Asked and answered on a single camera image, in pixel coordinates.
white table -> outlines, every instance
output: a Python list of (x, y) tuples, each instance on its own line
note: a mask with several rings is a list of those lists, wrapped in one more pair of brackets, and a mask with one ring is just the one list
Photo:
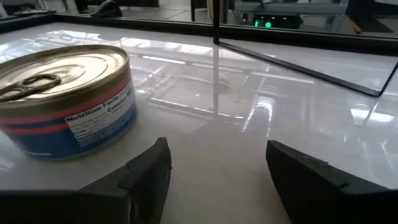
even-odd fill
[[(398, 60), (227, 42), (375, 89)], [(162, 223), (288, 223), (266, 164), (269, 139), (398, 187), (398, 77), (383, 96), (371, 98), (219, 49), (207, 37), (72, 24), (0, 35), (0, 61), (78, 44), (115, 45), (130, 53), (136, 124), (107, 149), (67, 162), (35, 160), (1, 134), (0, 189), (79, 189), (161, 136), (173, 163)], [(219, 73), (213, 71), (213, 51), (219, 52)]]

tin can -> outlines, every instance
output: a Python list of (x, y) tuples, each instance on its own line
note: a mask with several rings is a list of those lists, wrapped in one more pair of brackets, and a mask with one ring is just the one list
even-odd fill
[(135, 119), (123, 49), (63, 47), (0, 65), (0, 128), (30, 155), (64, 159), (90, 152), (120, 136)]

floor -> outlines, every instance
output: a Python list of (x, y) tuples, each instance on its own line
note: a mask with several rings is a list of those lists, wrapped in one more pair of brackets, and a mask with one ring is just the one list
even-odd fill
[[(160, 8), (124, 7), (125, 17), (161, 19), (169, 21), (191, 21), (189, 0), (159, 0)], [(209, 22), (206, 9), (195, 12), (197, 22)]]

glass panel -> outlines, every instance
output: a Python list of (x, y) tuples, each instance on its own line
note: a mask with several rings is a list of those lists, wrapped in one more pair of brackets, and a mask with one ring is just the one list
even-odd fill
[(222, 40), (350, 83), (381, 91), (397, 63), (396, 57), (310, 49), (276, 44)]
[(396, 0), (235, 0), (230, 4), (228, 19), (223, 21), (228, 24), (378, 37), (398, 33)]
[[(211, 0), (113, 0), (123, 17), (163, 21), (210, 22)], [(109, 9), (107, 0), (4, 0), (0, 1), (0, 18), (17, 14), (57, 11), (92, 14)]]

can lid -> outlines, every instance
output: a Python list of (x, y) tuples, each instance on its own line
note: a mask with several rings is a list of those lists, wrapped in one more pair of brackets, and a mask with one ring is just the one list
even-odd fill
[[(127, 61), (128, 54), (123, 49), (108, 45), (62, 47), (26, 55), (0, 65), (0, 89), (7, 87), (0, 98), (20, 94), (23, 89), (9, 90), (10, 86), (20, 86), (18, 83), (42, 75), (53, 75), (61, 81), (44, 91), (10, 101), (39, 100), (68, 93), (114, 75)], [(31, 88), (52, 82), (48, 78), (36, 80), (29, 82)]]

